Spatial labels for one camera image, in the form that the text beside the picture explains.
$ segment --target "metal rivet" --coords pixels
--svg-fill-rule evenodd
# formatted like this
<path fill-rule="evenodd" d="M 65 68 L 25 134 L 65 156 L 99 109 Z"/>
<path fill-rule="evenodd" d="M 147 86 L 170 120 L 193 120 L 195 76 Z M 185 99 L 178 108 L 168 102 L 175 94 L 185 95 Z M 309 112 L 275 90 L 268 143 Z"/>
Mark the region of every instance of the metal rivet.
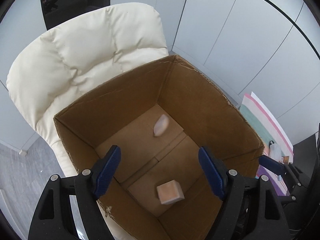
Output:
<path fill-rule="evenodd" d="M 85 169 L 82 171 L 82 175 L 87 176 L 91 173 L 91 171 L 89 169 Z"/>
<path fill-rule="evenodd" d="M 261 175 L 261 179 L 264 180 L 264 181 L 268 181 L 269 180 L 267 175 Z"/>
<path fill-rule="evenodd" d="M 236 170 L 230 170 L 230 171 L 229 171 L 229 174 L 230 174 L 231 176 L 236 176 L 236 175 L 238 174 L 238 172 L 237 172 Z"/>
<path fill-rule="evenodd" d="M 51 176 L 50 179 L 51 179 L 52 181 L 55 181 L 55 180 L 58 179 L 58 175 L 57 175 L 57 174 L 54 174 L 54 175 Z"/>

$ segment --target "cream leather cushion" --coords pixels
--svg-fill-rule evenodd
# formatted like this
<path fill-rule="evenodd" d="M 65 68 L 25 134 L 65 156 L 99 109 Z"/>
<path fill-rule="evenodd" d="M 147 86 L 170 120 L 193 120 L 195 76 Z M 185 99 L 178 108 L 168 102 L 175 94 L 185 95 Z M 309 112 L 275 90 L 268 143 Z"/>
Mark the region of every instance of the cream leather cushion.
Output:
<path fill-rule="evenodd" d="M 22 116 L 53 149 L 65 176 L 75 176 L 54 115 L 103 82 L 167 55 L 154 8 L 117 4 L 82 14 L 35 39 L 13 62 L 7 88 Z M 107 220 L 117 238 L 132 239 Z"/>

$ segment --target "gray wooden floor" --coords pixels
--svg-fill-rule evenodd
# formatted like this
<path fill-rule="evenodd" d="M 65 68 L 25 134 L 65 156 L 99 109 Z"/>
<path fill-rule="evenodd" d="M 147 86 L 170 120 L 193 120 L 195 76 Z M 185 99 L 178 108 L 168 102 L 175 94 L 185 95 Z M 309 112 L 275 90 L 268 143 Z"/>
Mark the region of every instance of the gray wooden floor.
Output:
<path fill-rule="evenodd" d="M 9 205 L 27 233 L 40 195 L 53 174 L 64 177 L 52 149 L 41 137 L 25 157 L 0 144 L 0 188 L 5 191 Z M 79 237 L 87 240 L 76 198 L 71 196 L 70 199 Z"/>

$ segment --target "pink object in box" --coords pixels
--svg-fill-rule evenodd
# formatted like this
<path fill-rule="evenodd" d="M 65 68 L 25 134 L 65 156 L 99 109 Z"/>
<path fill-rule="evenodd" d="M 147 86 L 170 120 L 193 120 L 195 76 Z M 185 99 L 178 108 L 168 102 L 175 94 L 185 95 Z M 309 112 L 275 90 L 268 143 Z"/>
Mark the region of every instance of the pink object in box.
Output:
<path fill-rule="evenodd" d="M 169 205 L 184 199 L 184 195 L 179 182 L 169 181 L 157 187 L 158 197 L 161 204 Z"/>

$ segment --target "open brown box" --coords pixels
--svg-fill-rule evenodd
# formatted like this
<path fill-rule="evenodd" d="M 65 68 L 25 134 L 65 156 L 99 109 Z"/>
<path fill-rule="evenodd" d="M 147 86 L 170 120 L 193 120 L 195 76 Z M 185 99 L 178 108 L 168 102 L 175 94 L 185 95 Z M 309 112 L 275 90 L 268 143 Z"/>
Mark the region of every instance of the open brown box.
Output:
<path fill-rule="evenodd" d="M 168 130 L 153 137 L 161 114 Z M 100 198 L 112 218 L 138 240 L 204 239 L 220 209 L 197 160 L 207 146 L 229 169 L 254 177 L 263 143 L 223 93 L 190 63 L 168 56 L 119 75 L 54 118 L 78 171 L 112 144 L 122 160 Z M 177 180 L 185 199 L 160 205 L 156 186 Z"/>

